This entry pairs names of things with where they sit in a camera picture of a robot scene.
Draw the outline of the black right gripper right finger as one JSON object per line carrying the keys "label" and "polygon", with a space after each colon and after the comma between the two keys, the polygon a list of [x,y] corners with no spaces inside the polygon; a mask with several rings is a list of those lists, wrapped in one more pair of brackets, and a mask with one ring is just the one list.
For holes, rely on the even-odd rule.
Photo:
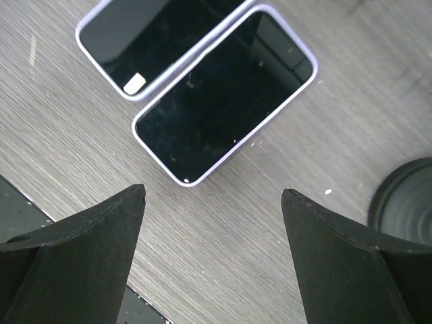
{"label": "black right gripper right finger", "polygon": [[431,247],[378,232],[293,189],[281,209],[309,323],[430,323]]}

